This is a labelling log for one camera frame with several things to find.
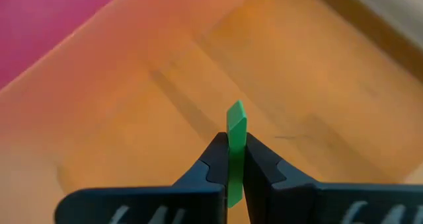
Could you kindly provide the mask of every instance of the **pink surface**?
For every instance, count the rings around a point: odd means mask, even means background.
[[[110,0],[0,0],[0,89]]]

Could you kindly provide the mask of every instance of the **wooden surface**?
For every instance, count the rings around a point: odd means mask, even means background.
[[[320,0],[247,0],[149,76],[61,162],[64,193],[172,184],[237,99],[318,180],[403,182],[423,161],[422,85]],[[248,223],[244,202],[229,223]]]
[[[373,43],[386,51],[402,67],[410,71],[417,79],[423,81],[422,48],[408,40],[395,26],[379,17],[360,0],[325,0],[325,2],[331,5],[345,20],[359,28]]]

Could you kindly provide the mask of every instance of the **wooden floor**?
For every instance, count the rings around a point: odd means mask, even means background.
[[[404,182],[423,162],[412,75],[320,0],[247,0],[81,140],[62,190],[173,183],[237,99],[249,131],[318,180]],[[247,220],[245,203],[229,211]]]

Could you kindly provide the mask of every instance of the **green plastic piece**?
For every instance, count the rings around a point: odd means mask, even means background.
[[[243,199],[244,155],[247,140],[247,115],[240,100],[227,111],[226,132],[229,140],[227,205],[233,207]]]

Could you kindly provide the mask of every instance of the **black plastic jaw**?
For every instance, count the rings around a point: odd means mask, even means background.
[[[423,186],[317,182],[251,134],[244,189],[253,224],[423,223]]]
[[[96,188],[65,197],[57,224],[226,223],[226,133],[219,133],[202,156],[172,186]]]
[[[244,189],[251,223],[306,223],[316,183],[247,135]]]

